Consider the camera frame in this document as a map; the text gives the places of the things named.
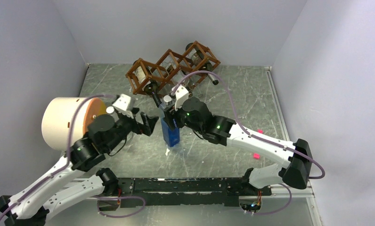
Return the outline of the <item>blue square glass bottle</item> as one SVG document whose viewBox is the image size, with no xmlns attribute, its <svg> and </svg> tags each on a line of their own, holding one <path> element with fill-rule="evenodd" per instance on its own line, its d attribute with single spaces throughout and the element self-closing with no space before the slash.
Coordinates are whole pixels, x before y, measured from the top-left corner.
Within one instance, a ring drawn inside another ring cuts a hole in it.
<svg viewBox="0 0 375 226">
<path fill-rule="evenodd" d="M 171 107 L 172 103 L 171 96 L 165 95 L 159 106 L 163 139 L 169 147 L 174 147 L 180 142 L 179 129 L 176 127 L 175 121 L 166 115 L 167 107 Z"/>
</svg>

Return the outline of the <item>tall clear glass bottle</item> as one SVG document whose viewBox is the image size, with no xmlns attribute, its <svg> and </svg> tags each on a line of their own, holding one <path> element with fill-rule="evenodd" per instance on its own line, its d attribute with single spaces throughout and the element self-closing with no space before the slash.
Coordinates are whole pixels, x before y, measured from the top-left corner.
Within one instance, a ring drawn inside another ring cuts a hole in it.
<svg viewBox="0 0 375 226">
<path fill-rule="evenodd" d="M 201 98 L 203 96 L 203 92 L 201 91 L 200 83 L 194 83 L 194 89 L 192 91 L 193 96 L 197 98 Z"/>
</svg>

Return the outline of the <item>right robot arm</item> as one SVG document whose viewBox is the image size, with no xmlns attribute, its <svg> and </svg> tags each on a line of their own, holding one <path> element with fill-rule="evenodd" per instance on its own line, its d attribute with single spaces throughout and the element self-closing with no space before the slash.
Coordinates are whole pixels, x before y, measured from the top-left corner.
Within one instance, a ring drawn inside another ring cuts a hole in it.
<svg viewBox="0 0 375 226">
<path fill-rule="evenodd" d="M 295 189 L 307 187 L 312 154 L 306 140 L 284 141 L 247 129 L 231 118 L 212 114 L 196 97 L 180 105 L 179 100 L 166 95 L 160 108 L 172 129 L 187 127 L 212 144 L 244 149 L 272 161 L 271 166 L 248 171 L 242 182 L 246 194 L 253 195 L 260 188 L 279 183 Z"/>
</svg>

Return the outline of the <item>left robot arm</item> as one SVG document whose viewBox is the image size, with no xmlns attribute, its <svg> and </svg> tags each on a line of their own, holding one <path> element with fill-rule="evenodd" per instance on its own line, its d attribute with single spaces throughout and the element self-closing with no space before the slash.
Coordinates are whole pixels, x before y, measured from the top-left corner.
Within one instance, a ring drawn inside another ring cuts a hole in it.
<svg viewBox="0 0 375 226">
<path fill-rule="evenodd" d="M 119 180 L 109 169 L 102 168 L 82 183 L 64 186 L 105 160 L 105 155 L 125 140 L 129 133 L 150 136 L 158 117 L 141 113 L 142 123 L 119 114 L 103 114 L 88 125 L 83 137 L 69 145 L 58 162 L 23 191 L 0 197 L 0 212 L 7 226 L 43 226 L 56 214 L 92 196 L 120 193 Z"/>
</svg>

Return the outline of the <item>clear square liquor bottle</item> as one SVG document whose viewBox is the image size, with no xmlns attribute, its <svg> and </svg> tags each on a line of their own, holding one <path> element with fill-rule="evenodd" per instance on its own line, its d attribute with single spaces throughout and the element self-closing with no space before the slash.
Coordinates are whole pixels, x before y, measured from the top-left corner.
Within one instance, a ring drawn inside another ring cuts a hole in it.
<svg viewBox="0 0 375 226">
<path fill-rule="evenodd" d="M 166 66 L 165 66 L 165 69 L 167 71 L 167 73 L 170 75 L 173 71 L 175 71 L 177 68 L 176 68 L 176 65 L 174 63 L 168 63 Z M 171 79 L 172 82 L 174 84 L 178 83 L 182 78 L 184 78 L 186 76 L 186 73 L 183 71 L 183 70 L 179 70 L 176 72 L 176 74 L 173 76 L 173 78 Z M 191 79 L 185 79 L 182 83 L 182 85 L 188 90 L 189 92 L 189 97 L 192 97 L 193 96 L 193 86 L 194 86 L 194 83 Z"/>
</svg>

